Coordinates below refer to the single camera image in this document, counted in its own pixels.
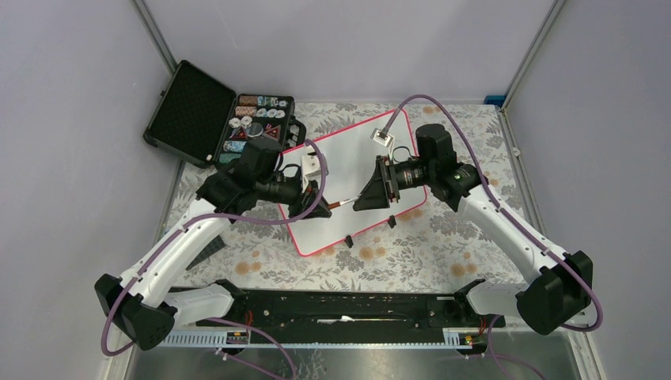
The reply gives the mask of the red capped marker pen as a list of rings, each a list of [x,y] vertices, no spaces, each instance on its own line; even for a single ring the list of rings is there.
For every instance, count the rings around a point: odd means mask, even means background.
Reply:
[[[336,209],[338,207],[342,207],[344,205],[347,205],[349,203],[353,203],[356,200],[357,200],[356,198],[350,198],[350,199],[343,199],[343,200],[340,200],[340,201],[337,201],[337,202],[334,202],[334,203],[330,203],[328,205],[328,209],[333,210],[333,209]]]

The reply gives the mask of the pink framed whiteboard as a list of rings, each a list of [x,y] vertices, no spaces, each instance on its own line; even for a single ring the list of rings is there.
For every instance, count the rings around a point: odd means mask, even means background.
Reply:
[[[328,175],[324,198],[335,203],[356,197],[373,174],[375,158],[388,150],[374,142],[370,136],[382,129],[391,118],[392,111],[384,112],[360,123],[316,139],[316,144],[326,157]],[[307,257],[315,252],[345,241],[380,224],[389,216],[398,216],[423,205],[427,199],[424,187],[403,190],[398,203],[388,209],[354,211],[347,203],[332,211],[331,218],[311,218],[292,222],[287,226],[298,254]]]

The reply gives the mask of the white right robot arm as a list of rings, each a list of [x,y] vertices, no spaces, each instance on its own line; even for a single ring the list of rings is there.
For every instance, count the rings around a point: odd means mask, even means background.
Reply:
[[[458,161],[451,134],[441,124],[415,133],[418,153],[395,163],[378,155],[354,211],[389,208],[402,191],[426,186],[457,215],[478,226],[513,262],[523,283],[475,280],[455,294],[454,316],[473,326],[484,316],[522,319],[540,335],[567,328],[571,318],[595,305],[593,262],[550,242],[497,195],[474,165]]]

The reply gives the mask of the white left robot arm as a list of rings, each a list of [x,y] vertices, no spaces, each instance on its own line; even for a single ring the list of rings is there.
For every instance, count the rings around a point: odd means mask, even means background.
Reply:
[[[277,165],[282,147],[273,139],[248,141],[239,158],[216,169],[197,189],[179,222],[138,262],[118,276],[102,275],[94,290],[106,320],[100,337],[113,357],[136,345],[156,347],[176,326],[218,317],[236,325],[245,305],[224,285],[169,290],[181,272],[235,222],[282,226],[314,217],[323,205],[328,163],[319,146],[305,141],[306,163],[285,178]]]

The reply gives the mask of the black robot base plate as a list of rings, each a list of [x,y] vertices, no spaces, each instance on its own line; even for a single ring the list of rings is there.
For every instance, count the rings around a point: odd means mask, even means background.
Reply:
[[[291,322],[394,321],[437,328],[502,328],[504,317],[472,311],[466,301],[452,294],[342,291],[287,291],[244,289],[224,316],[228,321],[252,326],[287,327]]]

